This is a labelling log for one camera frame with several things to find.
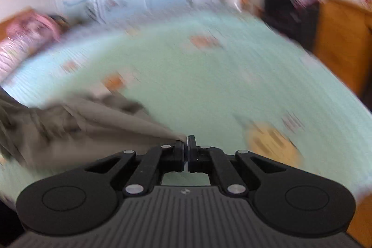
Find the grey t-shirt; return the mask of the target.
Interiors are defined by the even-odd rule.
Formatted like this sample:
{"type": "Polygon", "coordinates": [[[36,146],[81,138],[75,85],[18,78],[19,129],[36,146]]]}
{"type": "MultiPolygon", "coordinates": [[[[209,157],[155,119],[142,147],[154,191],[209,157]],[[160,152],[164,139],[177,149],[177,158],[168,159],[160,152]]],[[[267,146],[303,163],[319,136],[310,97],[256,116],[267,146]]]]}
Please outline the grey t-shirt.
{"type": "Polygon", "coordinates": [[[29,108],[1,91],[1,154],[25,167],[68,168],[124,150],[145,154],[176,141],[186,136],[118,93],[78,94],[29,108]]]}

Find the mint quilted bee bedspread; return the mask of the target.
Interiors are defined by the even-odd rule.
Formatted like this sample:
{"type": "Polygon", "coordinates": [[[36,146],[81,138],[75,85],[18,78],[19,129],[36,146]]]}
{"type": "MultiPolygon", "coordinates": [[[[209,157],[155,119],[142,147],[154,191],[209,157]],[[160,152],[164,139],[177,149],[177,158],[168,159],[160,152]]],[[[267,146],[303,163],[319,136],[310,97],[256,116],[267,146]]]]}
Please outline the mint quilted bee bedspread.
{"type": "Polygon", "coordinates": [[[278,135],[298,168],[371,193],[371,113],[319,60],[247,14],[161,13],[71,28],[1,87],[28,107],[103,94],[105,79],[174,132],[228,154],[278,135]]]}

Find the black chair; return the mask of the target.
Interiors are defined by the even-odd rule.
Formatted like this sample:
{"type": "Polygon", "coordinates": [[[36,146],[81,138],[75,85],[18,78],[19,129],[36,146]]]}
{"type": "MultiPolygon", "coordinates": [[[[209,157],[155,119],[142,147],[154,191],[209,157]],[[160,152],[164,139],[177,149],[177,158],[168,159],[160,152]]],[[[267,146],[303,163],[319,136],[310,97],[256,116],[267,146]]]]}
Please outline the black chair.
{"type": "Polygon", "coordinates": [[[315,45],[319,9],[319,1],[300,6],[294,4],[292,0],[264,0],[262,20],[269,27],[312,52],[315,45]]]}

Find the pink fuzzy blanket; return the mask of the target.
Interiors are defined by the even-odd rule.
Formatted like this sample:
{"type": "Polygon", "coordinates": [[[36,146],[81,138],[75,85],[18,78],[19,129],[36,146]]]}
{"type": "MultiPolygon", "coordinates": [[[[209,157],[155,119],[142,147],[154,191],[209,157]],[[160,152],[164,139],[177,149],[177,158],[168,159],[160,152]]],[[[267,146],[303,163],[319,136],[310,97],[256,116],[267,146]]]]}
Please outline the pink fuzzy blanket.
{"type": "Polygon", "coordinates": [[[34,45],[43,46],[58,42],[62,34],[60,26],[50,16],[29,11],[16,17],[7,27],[8,38],[27,38],[34,45]]]}

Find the wooden cabinet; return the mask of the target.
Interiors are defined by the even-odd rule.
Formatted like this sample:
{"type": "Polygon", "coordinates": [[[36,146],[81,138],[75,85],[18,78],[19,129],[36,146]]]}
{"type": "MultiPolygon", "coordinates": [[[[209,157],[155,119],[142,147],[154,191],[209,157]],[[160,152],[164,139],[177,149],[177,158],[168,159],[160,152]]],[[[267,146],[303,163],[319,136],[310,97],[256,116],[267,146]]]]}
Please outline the wooden cabinet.
{"type": "Polygon", "coordinates": [[[371,8],[349,0],[323,0],[313,53],[361,97],[371,77],[371,8]]]}

